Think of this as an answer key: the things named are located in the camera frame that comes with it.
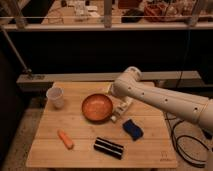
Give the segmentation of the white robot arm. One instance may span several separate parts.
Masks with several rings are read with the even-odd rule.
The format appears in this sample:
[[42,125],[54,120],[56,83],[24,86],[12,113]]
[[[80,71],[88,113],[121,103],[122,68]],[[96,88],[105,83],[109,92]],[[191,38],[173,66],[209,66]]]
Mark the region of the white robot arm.
[[115,98],[133,98],[171,113],[213,136],[213,99],[148,86],[140,82],[141,76],[138,68],[128,67],[114,80],[108,92]]

